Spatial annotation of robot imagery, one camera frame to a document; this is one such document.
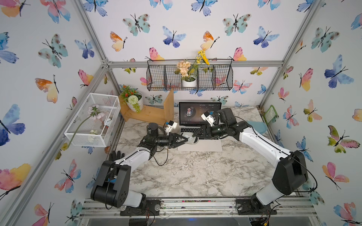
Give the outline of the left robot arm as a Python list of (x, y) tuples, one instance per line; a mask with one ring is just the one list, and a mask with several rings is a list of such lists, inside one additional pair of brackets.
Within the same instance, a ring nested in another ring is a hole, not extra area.
[(93, 201), (105, 204), (106, 207), (122, 206), (137, 209), (146, 208), (146, 197), (129, 189), (131, 173), (140, 165), (153, 158), (159, 147), (177, 148), (187, 143), (188, 138), (177, 133), (159, 135), (160, 127), (149, 123), (147, 134), (131, 154), (121, 157), (115, 153), (116, 159), (104, 161), (90, 194)]

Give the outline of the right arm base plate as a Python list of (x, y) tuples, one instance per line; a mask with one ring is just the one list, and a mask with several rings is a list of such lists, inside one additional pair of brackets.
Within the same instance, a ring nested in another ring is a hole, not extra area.
[(262, 205), (256, 198), (236, 199), (236, 210), (238, 215), (276, 215), (277, 211), (271, 205)]

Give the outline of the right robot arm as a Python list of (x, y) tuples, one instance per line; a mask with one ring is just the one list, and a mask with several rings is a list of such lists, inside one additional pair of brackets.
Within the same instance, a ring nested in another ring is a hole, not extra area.
[(221, 109), (215, 114), (204, 112), (201, 119), (206, 124), (194, 136), (219, 139), (233, 137), (253, 148), (275, 168), (271, 182), (251, 196), (254, 209), (267, 207), (275, 200), (292, 194), (307, 182), (308, 170), (303, 153), (292, 152), (275, 144), (245, 120), (237, 121), (230, 108)]

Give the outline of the grey wireless mouse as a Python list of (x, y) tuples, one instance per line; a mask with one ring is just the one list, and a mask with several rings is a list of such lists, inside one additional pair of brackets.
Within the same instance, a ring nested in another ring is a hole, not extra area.
[(183, 132), (181, 135), (182, 135), (183, 137), (187, 138), (186, 144), (195, 145), (195, 144), (197, 144), (198, 141), (199, 141), (199, 138), (198, 138), (198, 137), (195, 137), (195, 136), (193, 135), (193, 133)]

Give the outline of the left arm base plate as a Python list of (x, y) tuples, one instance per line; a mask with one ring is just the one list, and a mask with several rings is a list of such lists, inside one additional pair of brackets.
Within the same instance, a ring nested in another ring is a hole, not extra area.
[(123, 211), (120, 211), (120, 216), (131, 217), (131, 216), (159, 216), (161, 210), (161, 201), (146, 199), (141, 202), (140, 206), (126, 207)]

